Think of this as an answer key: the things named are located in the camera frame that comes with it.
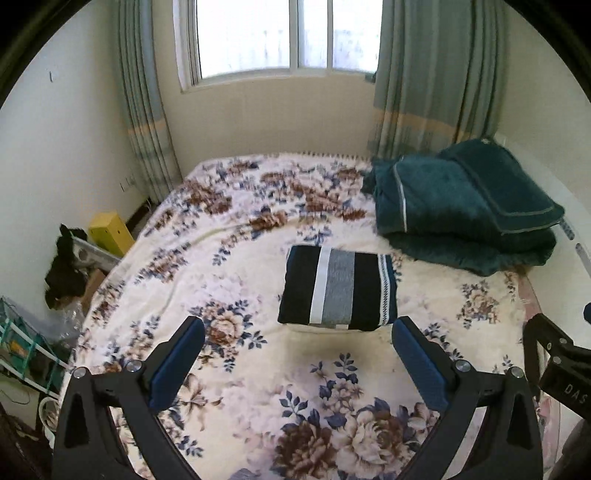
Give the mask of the right green striped curtain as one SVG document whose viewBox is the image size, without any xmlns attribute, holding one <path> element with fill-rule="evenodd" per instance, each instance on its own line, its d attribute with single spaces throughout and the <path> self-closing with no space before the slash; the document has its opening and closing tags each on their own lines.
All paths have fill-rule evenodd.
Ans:
<svg viewBox="0 0 591 480">
<path fill-rule="evenodd" d="M 490 137 L 506 86 L 503 1 L 386 1 L 375 74 L 377 158 Z"/>
</svg>

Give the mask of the floral cream bed blanket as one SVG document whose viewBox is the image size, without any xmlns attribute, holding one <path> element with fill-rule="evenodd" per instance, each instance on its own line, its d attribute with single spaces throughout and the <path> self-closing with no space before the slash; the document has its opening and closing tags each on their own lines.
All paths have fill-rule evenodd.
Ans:
<svg viewBox="0 0 591 480">
<path fill-rule="evenodd" d="M 71 360 L 95 374 L 144 359 L 190 315 L 206 341 L 159 418 L 204 479 L 394 479 L 437 414 L 391 331 L 277 320 L 290 247 L 391 256 L 397 303 L 453 359 L 502 373 L 523 362 L 531 284 L 394 251 L 363 194 L 366 160 L 252 155 L 197 166 L 155 210 L 93 296 Z"/>
</svg>

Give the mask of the black grey striped fleece garment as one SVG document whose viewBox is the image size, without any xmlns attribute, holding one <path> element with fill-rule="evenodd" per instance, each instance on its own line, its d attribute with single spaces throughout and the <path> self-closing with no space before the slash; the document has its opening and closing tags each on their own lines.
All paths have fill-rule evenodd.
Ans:
<svg viewBox="0 0 591 480">
<path fill-rule="evenodd" d="M 287 255 L 277 321 L 370 332 L 398 318 L 396 270 L 388 254 L 296 245 Z"/>
</svg>

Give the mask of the left green striped curtain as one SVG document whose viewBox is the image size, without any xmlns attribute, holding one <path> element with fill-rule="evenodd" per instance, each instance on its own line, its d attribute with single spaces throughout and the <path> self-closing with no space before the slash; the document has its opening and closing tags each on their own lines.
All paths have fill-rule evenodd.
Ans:
<svg viewBox="0 0 591 480">
<path fill-rule="evenodd" d="M 122 108 L 147 196 L 162 202 L 182 182 L 160 96 L 152 3 L 118 1 L 115 39 Z"/>
</svg>

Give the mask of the folded white fleece garment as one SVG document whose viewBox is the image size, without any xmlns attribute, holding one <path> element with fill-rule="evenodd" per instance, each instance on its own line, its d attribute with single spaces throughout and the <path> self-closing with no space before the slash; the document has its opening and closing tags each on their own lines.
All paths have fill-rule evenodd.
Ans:
<svg viewBox="0 0 591 480">
<path fill-rule="evenodd" d="M 321 324 L 287 324 L 286 327 L 294 332 L 307 334 L 346 334 L 353 333 L 348 326 L 322 326 Z"/>
</svg>

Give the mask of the dark green folded blanket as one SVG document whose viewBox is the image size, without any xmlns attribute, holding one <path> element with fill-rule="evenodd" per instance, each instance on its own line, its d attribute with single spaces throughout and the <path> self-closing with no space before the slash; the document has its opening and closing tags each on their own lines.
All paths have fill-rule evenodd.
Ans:
<svg viewBox="0 0 591 480">
<path fill-rule="evenodd" d="M 374 159 L 362 190 L 375 201 L 379 235 L 417 260 L 488 277 L 543 266 L 556 246 L 561 211 L 489 139 Z"/>
</svg>

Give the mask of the white framed window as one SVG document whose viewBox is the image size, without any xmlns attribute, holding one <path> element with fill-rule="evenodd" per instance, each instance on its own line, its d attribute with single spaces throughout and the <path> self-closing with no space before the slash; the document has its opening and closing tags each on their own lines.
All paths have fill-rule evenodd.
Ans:
<svg viewBox="0 0 591 480">
<path fill-rule="evenodd" d="M 176 1 L 172 14 L 183 90 L 257 78 L 375 77 L 380 1 Z"/>
</svg>

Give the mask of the green striped curtain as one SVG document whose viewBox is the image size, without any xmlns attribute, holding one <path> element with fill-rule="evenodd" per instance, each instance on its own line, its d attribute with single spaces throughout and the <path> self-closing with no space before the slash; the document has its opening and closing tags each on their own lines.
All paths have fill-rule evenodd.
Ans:
<svg viewBox="0 0 591 480">
<path fill-rule="evenodd" d="M 162 202 L 182 182 L 160 96 L 152 3 L 118 1 L 115 39 L 122 108 L 147 196 Z"/>
<path fill-rule="evenodd" d="M 386 1 L 375 74 L 377 158 L 490 137 L 506 86 L 503 1 Z"/>
</svg>

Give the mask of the yellow box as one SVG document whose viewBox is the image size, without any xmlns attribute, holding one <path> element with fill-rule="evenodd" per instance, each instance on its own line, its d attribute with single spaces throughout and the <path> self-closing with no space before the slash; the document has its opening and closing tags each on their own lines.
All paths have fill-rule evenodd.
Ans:
<svg viewBox="0 0 591 480">
<path fill-rule="evenodd" d="M 115 211 L 96 214 L 89 224 L 88 234 L 98 247 L 119 258 L 134 244 L 125 223 Z"/>
</svg>

